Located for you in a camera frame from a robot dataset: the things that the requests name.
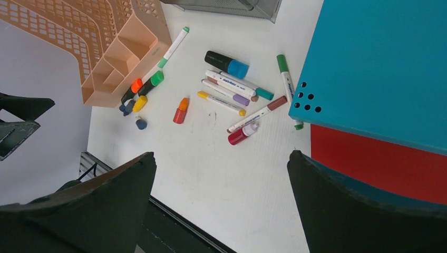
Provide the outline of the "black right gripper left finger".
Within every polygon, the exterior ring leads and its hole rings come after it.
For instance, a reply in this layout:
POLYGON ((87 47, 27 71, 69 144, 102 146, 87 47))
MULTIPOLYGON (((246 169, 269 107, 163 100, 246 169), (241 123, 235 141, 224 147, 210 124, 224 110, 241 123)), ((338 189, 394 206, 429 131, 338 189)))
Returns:
POLYGON ((1 252, 134 252, 156 169, 146 152, 27 204, 1 206, 1 252))

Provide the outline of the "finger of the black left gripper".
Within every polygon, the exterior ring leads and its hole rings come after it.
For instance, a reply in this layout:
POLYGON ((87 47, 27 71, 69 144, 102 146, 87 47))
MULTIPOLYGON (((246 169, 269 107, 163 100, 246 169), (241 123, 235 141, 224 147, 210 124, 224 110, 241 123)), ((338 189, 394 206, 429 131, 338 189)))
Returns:
POLYGON ((39 128, 40 125, 34 121, 1 121, 1 161, 12 154, 39 128))
POLYGON ((49 98, 26 98, 1 93, 1 110, 24 121, 35 121, 55 105, 49 98))

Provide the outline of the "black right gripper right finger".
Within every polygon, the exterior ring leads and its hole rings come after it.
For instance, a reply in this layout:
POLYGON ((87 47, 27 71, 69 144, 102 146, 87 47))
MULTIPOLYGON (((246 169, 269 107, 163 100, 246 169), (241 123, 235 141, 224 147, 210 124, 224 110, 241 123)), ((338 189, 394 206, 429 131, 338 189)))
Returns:
POLYGON ((446 205, 376 188, 298 150, 287 171, 310 252, 446 252, 446 205))

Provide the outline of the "red folder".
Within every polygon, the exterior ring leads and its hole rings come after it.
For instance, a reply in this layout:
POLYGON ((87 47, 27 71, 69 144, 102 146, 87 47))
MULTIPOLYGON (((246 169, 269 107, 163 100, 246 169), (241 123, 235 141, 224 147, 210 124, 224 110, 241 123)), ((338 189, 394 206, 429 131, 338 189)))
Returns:
POLYGON ((402 196, 446 203, 446 156, 311 125, 311 156, 351 178, 402 196))

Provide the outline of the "teal folder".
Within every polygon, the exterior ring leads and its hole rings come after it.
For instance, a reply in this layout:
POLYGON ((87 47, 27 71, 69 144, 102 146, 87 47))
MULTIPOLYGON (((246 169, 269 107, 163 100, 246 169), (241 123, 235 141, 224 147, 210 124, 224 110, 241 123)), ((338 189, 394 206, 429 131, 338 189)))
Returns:
POLYGON ((446 154, 446 1, 324 1, 289 116, 446 154))

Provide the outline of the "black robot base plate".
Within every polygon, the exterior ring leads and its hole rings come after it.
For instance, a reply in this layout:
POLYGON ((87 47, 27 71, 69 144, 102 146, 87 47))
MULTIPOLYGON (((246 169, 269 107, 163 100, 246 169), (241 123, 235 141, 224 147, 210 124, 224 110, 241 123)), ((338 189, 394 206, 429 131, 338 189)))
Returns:
POLYGON ((233 249, 150 197, 136 252, 231 252, 233 249))

